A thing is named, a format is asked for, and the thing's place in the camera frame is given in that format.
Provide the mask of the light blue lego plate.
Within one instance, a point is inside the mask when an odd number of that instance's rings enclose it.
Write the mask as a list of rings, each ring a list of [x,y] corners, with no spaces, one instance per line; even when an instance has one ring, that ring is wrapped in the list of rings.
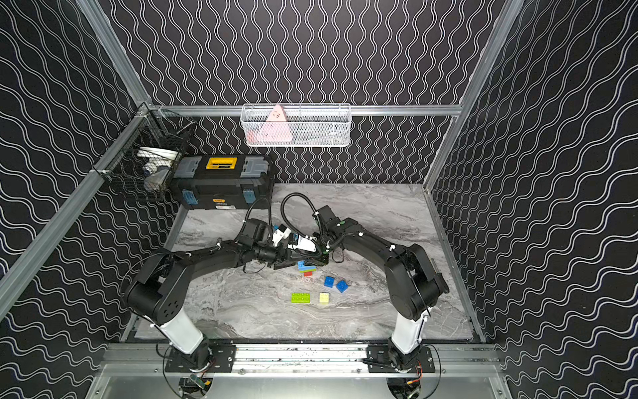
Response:
[[[304,261],[297,262],[297,271],[300,273],[309,273],[317,269],[314,264],[306,264]]]

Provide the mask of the lime green long lego brick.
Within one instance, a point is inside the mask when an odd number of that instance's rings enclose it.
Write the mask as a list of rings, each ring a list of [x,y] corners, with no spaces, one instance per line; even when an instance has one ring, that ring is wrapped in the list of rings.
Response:
[[[309,293],[292,293],[290,297],[292,304],[310,304],[311,294]]]

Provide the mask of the pale green small lego brick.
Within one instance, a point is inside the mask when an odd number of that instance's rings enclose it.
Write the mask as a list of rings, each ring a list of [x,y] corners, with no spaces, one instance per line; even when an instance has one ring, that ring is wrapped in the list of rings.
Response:
[[[330,294],[329,293],[320,293],[319,294],[319,304],[327,305],[330,303]]]

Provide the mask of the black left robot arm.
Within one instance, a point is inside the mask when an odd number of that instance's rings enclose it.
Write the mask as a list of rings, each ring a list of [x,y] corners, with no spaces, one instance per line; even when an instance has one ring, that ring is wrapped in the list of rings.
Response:
[[[285,245],[225,240],[191,252],[162,252],[145,262],[126,289],[124,301],[149,319],[182,354],[204,357],[207,339],[184,311],[191,282],[224,269],[241,268],[258,261],[277,268],[290,267],[299,254]]]

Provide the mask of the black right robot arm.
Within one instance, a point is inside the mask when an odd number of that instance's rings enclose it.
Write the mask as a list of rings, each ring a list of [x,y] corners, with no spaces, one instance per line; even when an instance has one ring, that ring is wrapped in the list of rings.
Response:
[[[328,206],[313,212],[325,249],[343,248],[375,264],[385,274],[390,302],[397,312],[390,336],[393,349],[409,355],[421,343],[429,311],[450,288],[418,244],[395,244],[373,234],[352,218],[339,219]]]

